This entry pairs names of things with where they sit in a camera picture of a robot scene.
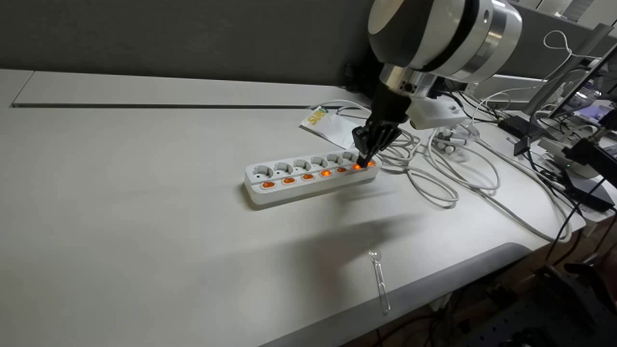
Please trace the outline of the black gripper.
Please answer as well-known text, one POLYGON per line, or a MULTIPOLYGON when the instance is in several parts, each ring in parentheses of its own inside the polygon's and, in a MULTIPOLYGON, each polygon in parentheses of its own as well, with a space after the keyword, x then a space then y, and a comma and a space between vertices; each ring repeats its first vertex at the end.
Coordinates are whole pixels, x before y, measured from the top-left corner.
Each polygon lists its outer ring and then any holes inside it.
POLYGON ((411 99, 380 86, 373 97, 373 113, 365 128, 355 128, 353 143, 359 151, 357 165, 367 168, 369 163, 388 149, 400 136, 400 126, 407 122, 411 99))

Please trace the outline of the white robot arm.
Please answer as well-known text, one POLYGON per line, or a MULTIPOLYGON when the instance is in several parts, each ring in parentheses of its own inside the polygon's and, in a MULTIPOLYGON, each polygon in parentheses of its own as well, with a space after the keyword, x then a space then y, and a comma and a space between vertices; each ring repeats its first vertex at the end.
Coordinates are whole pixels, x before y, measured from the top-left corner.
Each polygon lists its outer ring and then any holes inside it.
POLYGON ((388 149, 402 124, 456 126, 463 109, 436 91, 440 80, 483 84, 512 59, 523 18, 508 0, 375 0, 369 43, 384 66, 369 120, 353 130, 359 166, 388 149))

